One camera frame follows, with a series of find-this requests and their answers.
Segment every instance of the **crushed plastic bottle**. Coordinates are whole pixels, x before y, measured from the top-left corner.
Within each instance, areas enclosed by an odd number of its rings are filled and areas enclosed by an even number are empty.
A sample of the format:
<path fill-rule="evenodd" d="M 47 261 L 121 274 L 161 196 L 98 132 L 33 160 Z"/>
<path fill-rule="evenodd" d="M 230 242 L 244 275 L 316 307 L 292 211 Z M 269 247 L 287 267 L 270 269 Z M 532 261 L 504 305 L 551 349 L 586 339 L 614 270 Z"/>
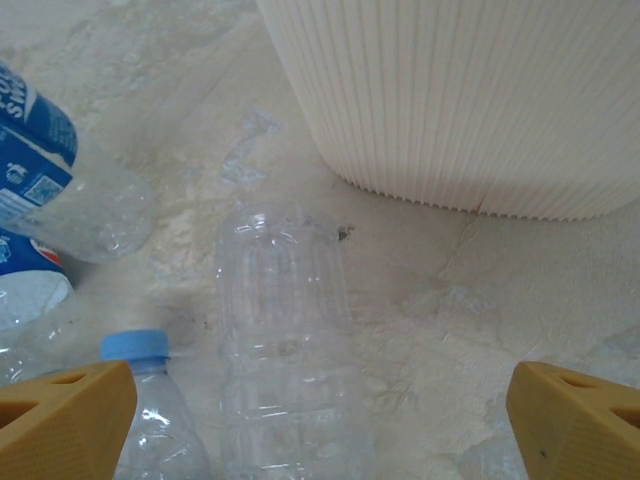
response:
<path fill-rule="evenodd" d="M 128 361 L 138 392 L 115 480 L 212 480 L 204 445 L 167 373 L 167 334 L 133 330 L 109 335 L 102 341 L 100 356 L 104 361 Z"/>
<path fill-rule="evenodd" d="M 55 252 L 0 229 L 0 385 L 79 366 L 81 328 Z"/>
<path fill-rule="evenodd" d="M 292 205 L 229 216 L 217 246 L 229 480 L 369 480 L 338 231 Z"/>
<path fill-rule="evenodd" d="M 105 263 L 139 249 L 154 196 L 71 120 L 0 62 L 0 225 Z"/>

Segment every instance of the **bottle neck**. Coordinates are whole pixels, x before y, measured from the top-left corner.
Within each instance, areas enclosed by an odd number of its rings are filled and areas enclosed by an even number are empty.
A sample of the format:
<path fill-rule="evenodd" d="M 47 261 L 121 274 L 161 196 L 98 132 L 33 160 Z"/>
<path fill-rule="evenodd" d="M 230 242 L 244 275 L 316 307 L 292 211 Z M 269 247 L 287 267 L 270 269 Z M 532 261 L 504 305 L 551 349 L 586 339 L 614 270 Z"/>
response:
<path fill-rule="evenodd" d="M 134 375 L 167 373 L 167 360 L 165 357 L 129 360 L 129 367 Z"/>

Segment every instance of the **yellow triangular bracket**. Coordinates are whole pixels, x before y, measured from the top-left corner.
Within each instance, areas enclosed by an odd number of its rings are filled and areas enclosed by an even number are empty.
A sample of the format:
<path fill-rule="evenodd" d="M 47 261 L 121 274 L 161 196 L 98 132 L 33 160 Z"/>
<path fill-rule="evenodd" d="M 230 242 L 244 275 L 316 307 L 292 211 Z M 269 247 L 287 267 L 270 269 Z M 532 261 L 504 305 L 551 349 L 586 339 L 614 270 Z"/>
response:
<path fill-rule="evenodd" d="M 531 480 L 640 479 L 640 390 L 522 362 L 507 411 Z"/>
<path fill-rule="evenodd" d="M 0 479 L 112 479 L 136 401 L 126 362 L 1 388 Z"/>

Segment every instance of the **dirt spot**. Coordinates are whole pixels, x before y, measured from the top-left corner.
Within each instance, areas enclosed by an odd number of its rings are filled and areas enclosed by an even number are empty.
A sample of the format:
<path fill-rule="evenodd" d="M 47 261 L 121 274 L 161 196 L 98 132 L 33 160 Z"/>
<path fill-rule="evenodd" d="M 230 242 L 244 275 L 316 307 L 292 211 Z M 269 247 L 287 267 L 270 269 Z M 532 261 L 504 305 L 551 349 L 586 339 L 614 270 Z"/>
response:
<path fill-rule="evenodd" d="M 351 232 L 356 229 L 353 225 L 340 225 L 338 227 L 338 241 L 341 242 L 343 240 L 349 240 L 351 236 Z"/>

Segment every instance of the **marble floor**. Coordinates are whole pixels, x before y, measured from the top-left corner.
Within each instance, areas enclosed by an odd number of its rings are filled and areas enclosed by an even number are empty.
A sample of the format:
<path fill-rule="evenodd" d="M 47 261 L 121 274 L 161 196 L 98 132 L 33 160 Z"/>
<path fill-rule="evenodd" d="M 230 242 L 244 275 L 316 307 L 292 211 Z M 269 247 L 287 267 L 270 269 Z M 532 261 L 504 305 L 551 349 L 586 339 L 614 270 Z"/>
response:
<path fill-rule="evenodd" d="M 106 266 L 68 262 L 86 342 L 166 328 L 217 471 L 212 260 L 236 204 L 294 200 L 341 225 L 380 479 L 525 479 L 504 409 L 543 359 L 640 386 L 640 203 L 581 223 L 474 216 L 358 190 L 322 162 L 251 0 L 4 0 L 0 58 L 158 195 Z"/>

